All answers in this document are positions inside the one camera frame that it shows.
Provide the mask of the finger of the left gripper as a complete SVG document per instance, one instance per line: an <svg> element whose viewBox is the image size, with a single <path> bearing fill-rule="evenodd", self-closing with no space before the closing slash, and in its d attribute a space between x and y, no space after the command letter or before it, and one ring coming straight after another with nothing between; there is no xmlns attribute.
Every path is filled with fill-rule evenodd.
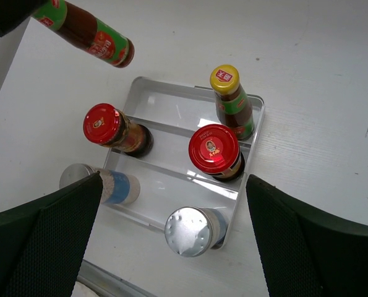
<svg viewBox="0 0 368 297"><path fill-rule="evenodd" d="M47 0L0 0L0 38L30 17Z"/></svg>

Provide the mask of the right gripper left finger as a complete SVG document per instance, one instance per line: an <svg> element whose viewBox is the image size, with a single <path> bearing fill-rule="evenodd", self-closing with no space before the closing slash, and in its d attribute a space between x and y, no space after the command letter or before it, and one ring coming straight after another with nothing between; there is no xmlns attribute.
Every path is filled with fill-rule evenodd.
<svg viewBox="0 0 368 297"><path fill-rule="evenodd" d="M0 212L0 296L70 296L99 208L93 173Z"/></svg>

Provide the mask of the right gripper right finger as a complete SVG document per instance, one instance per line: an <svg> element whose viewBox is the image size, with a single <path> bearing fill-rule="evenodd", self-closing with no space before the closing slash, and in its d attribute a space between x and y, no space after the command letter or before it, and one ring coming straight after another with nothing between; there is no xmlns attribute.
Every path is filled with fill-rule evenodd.
<svg viewBox="0 0 368 297"><path fill-rule="evenodd" d="M302 202L256 175L247 201L270 296L368 296L368 226Z"/></svg>

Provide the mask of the yellow-cap sauce bottle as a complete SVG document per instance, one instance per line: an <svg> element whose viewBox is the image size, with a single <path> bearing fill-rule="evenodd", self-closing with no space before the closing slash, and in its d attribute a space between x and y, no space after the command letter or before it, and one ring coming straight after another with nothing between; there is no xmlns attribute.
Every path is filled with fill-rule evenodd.
<svg viewBox="0 0 368 297"><path fill-rule="evenodd" d="M71 45L114 67L127 67L134 57L130 39L68 1L47 1L32 17Z"/></svg>
<svg viewBox="0 0 368 297"><path fill-rule="evenodd" d="M238 70L230 64L216 67L210 75L210 85L220 123L229 127L238 140L248 139L255 124L252 104L241 85Z"/></svg>

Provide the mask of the silver-cap spice shaker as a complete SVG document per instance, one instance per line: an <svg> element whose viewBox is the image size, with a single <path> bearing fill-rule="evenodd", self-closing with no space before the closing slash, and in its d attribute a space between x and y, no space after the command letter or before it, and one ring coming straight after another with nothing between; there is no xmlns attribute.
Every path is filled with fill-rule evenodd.
<svg viewBox="0 0 368 297"><path fill-rule="evenodd" d="M209 249L220 248L227 230L228 221L219 209L183 207L168 217L165 240L176 254L197 257Z"/></svg>
<svg viewBox="0 0 368 297"><path fill-rule="evenodd" d="M59 188L66 187L97 172L103 181L101 204L131 204L139 198L141 187L135 176L83 163L72 164L63 171L59 180Z"/></svg>

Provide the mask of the red-lid chili jar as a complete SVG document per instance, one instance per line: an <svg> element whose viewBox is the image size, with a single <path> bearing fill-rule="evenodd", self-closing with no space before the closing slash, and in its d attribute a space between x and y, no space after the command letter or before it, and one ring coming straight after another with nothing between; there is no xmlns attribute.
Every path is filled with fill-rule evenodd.
<svg viewBox="0 0 368 297"><path fill-rule="evenodd" d="M153 147L148 128L131 121L122 111L108 103L93 106L83 120L84 136L92 143L119 150L140 158Z"/></svg>
<svg viewBox="0 0 368 297"><path fill-rule="evenodd" d="M230 182L244 172L245 160L234 132L222 124L209 124L190 138L192 164L217 181Z"/></svg>

